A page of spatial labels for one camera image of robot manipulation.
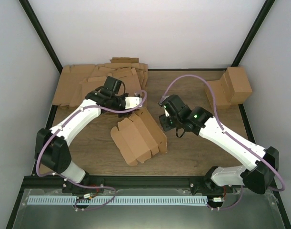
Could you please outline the brown cardboard box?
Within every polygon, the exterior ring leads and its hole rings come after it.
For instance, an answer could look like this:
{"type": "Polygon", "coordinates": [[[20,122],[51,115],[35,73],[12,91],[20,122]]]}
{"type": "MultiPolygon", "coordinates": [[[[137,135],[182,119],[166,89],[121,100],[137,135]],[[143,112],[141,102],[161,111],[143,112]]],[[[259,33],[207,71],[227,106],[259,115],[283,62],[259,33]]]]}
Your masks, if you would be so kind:
{"type": "Polygon", "coordinates": [[[129,166],[168,152],[166,135],[145,107],[118,122],[110,135],[129,166]]]}

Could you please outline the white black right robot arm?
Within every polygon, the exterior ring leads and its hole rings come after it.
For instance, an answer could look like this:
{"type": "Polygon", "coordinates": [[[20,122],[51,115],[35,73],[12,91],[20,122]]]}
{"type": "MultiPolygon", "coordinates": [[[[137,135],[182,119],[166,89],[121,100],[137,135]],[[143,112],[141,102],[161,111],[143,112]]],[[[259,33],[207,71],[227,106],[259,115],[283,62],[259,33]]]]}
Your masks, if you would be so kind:
{"type": "Polygon", "coordinates": [[[178,95],[171,95],[159,102],[165,111],[159,116],[164,131],[182,129],[207,139],[241,162],[236,167],[212,167],[204,177],[205,188],[216,192],[222,186],[244,186],[264,194],[279,168],[279,151],[264,148],[233,132],[202,107],[191,110],[178,95]]]}

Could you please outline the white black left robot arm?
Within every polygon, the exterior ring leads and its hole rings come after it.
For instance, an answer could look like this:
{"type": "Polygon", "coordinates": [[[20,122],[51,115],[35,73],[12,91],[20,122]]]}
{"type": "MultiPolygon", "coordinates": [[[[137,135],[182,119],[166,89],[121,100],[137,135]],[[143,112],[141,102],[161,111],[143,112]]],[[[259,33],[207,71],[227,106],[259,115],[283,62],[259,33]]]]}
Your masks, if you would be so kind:
{"type": "Polygon", "coordinates": [[[58,174],[71,180],[74,188],[86,192],[90,187],[87,172],[73,162],[69,146],[77,134],[102,113],[123,111],[127,93],[118,95],[124,82],[108,76],[104,85],[87,93],[85,99],[66,119],[56,126],[38,131],[36,136],[36,173],[40,177],[58,174]]]}

